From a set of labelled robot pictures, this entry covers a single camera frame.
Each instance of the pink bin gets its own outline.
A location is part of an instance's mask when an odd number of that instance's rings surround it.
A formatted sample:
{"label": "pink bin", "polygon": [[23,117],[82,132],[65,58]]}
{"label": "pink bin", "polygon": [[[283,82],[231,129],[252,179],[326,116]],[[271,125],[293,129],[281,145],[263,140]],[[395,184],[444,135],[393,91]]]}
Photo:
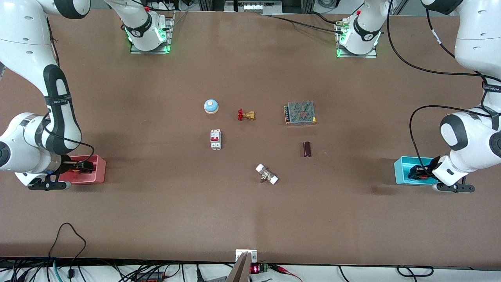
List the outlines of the pink bin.
{"label": "pink bin", "polygon": [[[88,156],[73,156],[70,158],[72,161],[78,162],[85,160],[87,157]],[[103,183],[106,161],[98,155],[93,155],[88,161],[94,164],[94,171],[92,173],[78,173],[69,170],[59,176],[59,181],[69,181],[73,185]]]}

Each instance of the blue button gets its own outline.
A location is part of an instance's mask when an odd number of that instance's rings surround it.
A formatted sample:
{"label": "blue button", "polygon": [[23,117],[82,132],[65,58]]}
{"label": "blue button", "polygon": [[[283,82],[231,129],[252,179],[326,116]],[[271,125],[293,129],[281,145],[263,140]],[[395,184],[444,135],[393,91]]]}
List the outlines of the blue button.
{"label": "blue button", "polygon": [[215,113],[217,110],[219,110],[219,105],[217,104],[216,100],[209,99],[205,101],[205,104],[203,105],[203,109],[207,113]]}

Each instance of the brown cylinder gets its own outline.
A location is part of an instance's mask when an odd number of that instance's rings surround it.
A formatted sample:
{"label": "brown cylinder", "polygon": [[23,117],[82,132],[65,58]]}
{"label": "brown cylinder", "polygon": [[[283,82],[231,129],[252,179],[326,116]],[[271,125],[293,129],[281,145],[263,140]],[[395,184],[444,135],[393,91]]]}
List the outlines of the brown cylinder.
{"label": "brown cylinder", "polygon": [[305,158],[312,156],[312,149],[310,146],[310,142],[308,142],[308,141],[303,142],[303,154],[304,154]]}

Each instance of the table surface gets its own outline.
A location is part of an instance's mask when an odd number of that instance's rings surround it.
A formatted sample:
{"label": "table surface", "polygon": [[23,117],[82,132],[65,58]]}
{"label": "table surface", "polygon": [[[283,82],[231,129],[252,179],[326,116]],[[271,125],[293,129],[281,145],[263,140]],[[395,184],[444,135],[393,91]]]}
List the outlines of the table surface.
{"label": "table surface", "polygon": [[[235,249],[255,248],[260,260],[283,263],[501,266],[501,167],[468,176],[472,194],[397,186],[393,173],[397,158],[415,155],[411,112],[475,106],[479,78],[412,69],[387,35],[377,59],[336,58],[331,33],[255,14],[189,13],[169,55],[128,54],[113,11],[50,19],[83,141],[107,161],[106,181],[30,191],[2,172],[0,255],[46,256],[71,222],[88,242],[85,257],[232,261]],[[452,48],[458,19],[433,21]],[[409,61],[464,71],[426,18],[391,23]],[[46,111],[39,91],[11,71],[0,93],[0,128],[20,112]],[[203,111],[209,98],[220,104],[214,115]],[[318,123],[286,127],[283,106],[307,100]],[[239,108],[256,120],[238,121]],[[416,115],[423,156],[448,153],[438,127],[449,112]],[[210,149],[214,128],[220,151]],[[304,141],[311,158],[302,157]],[[276,185],[259,183],[259,163],[278,175]],[[65,228],[53,256],[81,247]]]}

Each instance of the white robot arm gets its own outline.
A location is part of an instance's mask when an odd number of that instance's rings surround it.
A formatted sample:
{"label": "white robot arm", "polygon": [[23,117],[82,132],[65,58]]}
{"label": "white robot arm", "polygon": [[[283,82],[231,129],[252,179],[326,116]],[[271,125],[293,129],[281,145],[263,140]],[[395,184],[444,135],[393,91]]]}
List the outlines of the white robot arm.
{"label": "white robot arm", "polygon": [[0,170],[15,172],[26,186],[64,167],[65,154],[78,146],[57,136],[76,142],[82,137],[47,14],[81,19],[89,9],[89,0],[0,0],[0,62],[40,90],[50,117],[19,114],[0,136]]}
{"label": "white robot arm", "polygon": [[165,28],[165,16],[146,11],[139,1],[104,0],[122,20],[132,44],[141,51],[150,51],[166,41],[160,33]]}
{"label": "white robot arm", "polygon": [[[457,62],[470,70],[501,78],[501,3],[495,0],[421,0],[432,11],[459,13],[455,45]],[[451,148],[432,170],[448,186],[468,173],[501,163],[501,82],[487,79],[483,105],[470,109],[483,115],[456,112],[443,118],[440,133]]]}
{"label": "white robot arm", "polygon": [[339,44],[355,55],[369,53],[377,44],[389,7],[388,0],[365,0],[359,15],[343,20],[348,28]]}

